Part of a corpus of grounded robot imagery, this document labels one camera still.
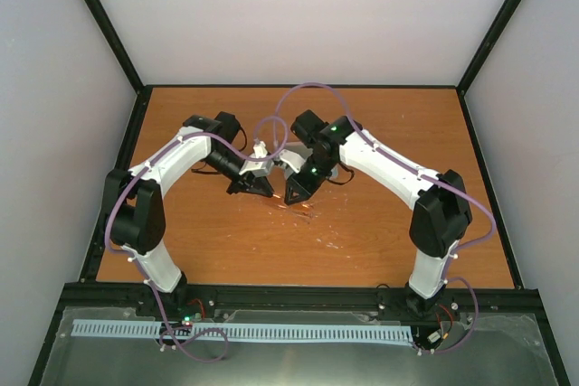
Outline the orange sunglasses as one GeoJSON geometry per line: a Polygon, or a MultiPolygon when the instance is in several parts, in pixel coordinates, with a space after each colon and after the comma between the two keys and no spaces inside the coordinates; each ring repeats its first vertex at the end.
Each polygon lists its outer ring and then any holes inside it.
{"type": "Polygon", "coordinates": [[[263,203],[276,212],[281,212],[283,215],[291,216],[302,221],[310,222],[317,216],[312,204],[301,202],[287,205],[285,203],[285,197],[277,193],[273,194],[272,197],[263,198],[263,203]]]}

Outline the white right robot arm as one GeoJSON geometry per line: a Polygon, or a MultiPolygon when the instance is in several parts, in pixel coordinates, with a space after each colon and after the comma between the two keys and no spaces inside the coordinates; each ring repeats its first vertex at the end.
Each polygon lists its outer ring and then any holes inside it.
{"type": "Polygon", "coordinates": [[[287,205],[308,201],[334,169],[345,166],[368,175],[409,207],[409,236],[417,252],[405,304],[413,315],[426,316],[446,286],[449,261],[472,222],[461,176],[412,162],[345,116],[328,123],[307,110],[290,130],[311,153],[286,178],[287,205]]]}

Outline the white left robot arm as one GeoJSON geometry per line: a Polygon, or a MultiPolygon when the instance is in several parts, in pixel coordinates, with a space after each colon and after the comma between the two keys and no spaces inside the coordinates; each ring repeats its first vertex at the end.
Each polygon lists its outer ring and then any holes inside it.
{"type": "Polygon", "coordinates": [[[101,205],[105,247],[138,264],[145,283],[158,291],[157,306],[167,315],[180,315],[188,305],[188,294],[179,287],[185,274],[164,243],[164,197],[171,187],[204,162],[230,180],[229,194],[273,195],[267,175],[277,154],[270,155],[265,144],[257,142],[253,153],[244,155],[233,146],[240,132],[233,114],[193,115],[152,156],[128,170],[114,169],[105,179],[101,205]]]}

